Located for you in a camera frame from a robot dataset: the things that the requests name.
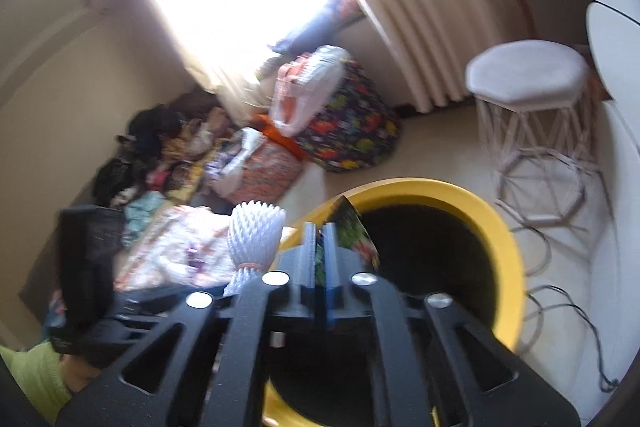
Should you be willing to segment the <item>green fleece sleeve forearm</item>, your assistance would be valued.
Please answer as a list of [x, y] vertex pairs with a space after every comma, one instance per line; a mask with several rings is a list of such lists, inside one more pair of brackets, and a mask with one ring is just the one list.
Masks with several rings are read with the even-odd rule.
[[28, 351], [1, 347], [1, 356], [28, 401], [50, 425], [54, 425], [60, 410], [72, 399], [63, 378], [61, 355], [45, 341]]

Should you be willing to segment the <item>left hand painted nails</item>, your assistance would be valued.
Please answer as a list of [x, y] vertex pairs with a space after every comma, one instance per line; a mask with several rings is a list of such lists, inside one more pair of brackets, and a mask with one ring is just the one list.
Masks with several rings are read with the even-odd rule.
[[59, 355], [58, 363], [63, 383], [72, 395], [77, 395], [102, 373], [101, 369], [90, 365], [80, 355]]

